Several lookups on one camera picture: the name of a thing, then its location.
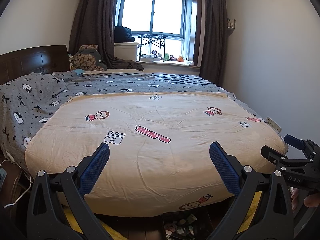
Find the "bed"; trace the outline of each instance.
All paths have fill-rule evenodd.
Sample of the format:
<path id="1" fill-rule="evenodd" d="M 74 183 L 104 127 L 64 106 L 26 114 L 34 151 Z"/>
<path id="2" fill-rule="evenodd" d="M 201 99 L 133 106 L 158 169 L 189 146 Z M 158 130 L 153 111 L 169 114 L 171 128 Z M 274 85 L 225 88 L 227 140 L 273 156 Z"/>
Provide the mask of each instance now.
<path id="1" fill-rule="evenodd" d="M 287 151 L 246 104 L 198 76 L 136 70 L 78 76 L 67 71 L 65 47 L 28 50 L 7 55 L 5 63 L 0 57 L 7 73 L 0 87 L 1 149 L 35 176 L 76 166 L 108 143 L 110 160 L 85 196 L 95 213 L 152 217 L 228 198 L 209 158 L 215 140 L 260 172 L 274 169 L 260 156 L 262 146 Z"/>

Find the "blue textured pad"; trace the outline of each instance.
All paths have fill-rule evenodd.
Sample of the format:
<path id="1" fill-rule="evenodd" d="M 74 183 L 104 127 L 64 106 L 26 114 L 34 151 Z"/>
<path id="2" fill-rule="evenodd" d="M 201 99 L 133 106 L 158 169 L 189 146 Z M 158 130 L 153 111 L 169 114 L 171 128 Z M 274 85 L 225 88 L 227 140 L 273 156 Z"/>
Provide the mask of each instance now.
<path id="1" fill-rule="evenodd" d="M 284 137 L 284 142 L 295 147 L 298 150 L 304 150 L 305 145 L 302 140 L 297 139 L 289 134 Z"/>
<path id="2" fill-rule="evenodd" d="M 79 193 L 81 196 L 89 194 L 92 191 L 104 166 L 106 166 L 109 156 L 109 146 L 108 144 L 104 144 L 80 177 Z"/>
<path id="3" fill-rule="evenodd" d="M 240 179 L 238 173 L 232 167 L 231 163 L 219 147 L 212 143 L 209 150 L 210 158 L 216 167 L 224 185 L 228 191 L 236 197 L 240 194 Z"/>

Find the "dark wooden headboard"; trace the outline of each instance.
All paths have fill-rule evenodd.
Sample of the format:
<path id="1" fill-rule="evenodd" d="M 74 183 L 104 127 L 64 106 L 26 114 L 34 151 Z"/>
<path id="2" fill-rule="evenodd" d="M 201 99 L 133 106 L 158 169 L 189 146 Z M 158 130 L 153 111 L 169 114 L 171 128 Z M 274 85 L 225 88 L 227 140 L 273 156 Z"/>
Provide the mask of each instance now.
<path id="1" fill-rule="evenodd" d="M 51 74 L 69 69 L 65 45 L 21 49 L 0 55 L 0 85 L 31 72 Z"/>

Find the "gray blanket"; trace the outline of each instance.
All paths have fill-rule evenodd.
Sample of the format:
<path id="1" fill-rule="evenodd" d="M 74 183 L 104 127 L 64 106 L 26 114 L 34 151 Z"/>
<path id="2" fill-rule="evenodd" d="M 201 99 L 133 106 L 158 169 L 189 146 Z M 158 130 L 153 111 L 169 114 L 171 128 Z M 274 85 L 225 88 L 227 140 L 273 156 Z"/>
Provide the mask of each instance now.
<path id="1" fill-rule="evenodd" d="M 234 94 L 198 76 L 175 74 L 84 74 L 73 71 L 31 73 L 0 86 L 1 149 L 25 171 L 28 143 L 68 98 L 85 94 L 160 91 L 211 91 L 227 93 L 249 113 L 257 116 Z"/>

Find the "metal screw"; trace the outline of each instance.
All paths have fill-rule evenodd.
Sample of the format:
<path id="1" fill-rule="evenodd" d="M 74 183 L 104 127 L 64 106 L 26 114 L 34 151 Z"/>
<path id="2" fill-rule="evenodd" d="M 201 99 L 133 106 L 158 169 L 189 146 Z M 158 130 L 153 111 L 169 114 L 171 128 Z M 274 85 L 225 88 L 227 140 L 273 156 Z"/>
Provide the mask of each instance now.
<path id="1" fill-rule="evenodd" d="M 70 167 L 67 168 L 67 172 L 68 173 L 73 173 L 75 170 L 76 170 L 75 166 L 70 166 Z"/>
<path id="2" fill-rule="evenodd" d="M 39 171 L 39 172 L 38 172 L 38 176 L 39 176 L 39 177 L 42 177 L 44 174 L 45 174 L 45 171 Z"/>
<path id="3" fill-rule="evenodd" d="M 245 166 L 245 167 L 244 167 L 244 170 L 245 170 L 246 172 L 251 172 L 251 171 L 252 171 L 252 167 L 250 167 L 250 166 Z"/>
<path id="4" fill-rule="evenodd" d="M 275 171 L 275 175 L 280 177 L 281 176 L 281 171 Z"/>

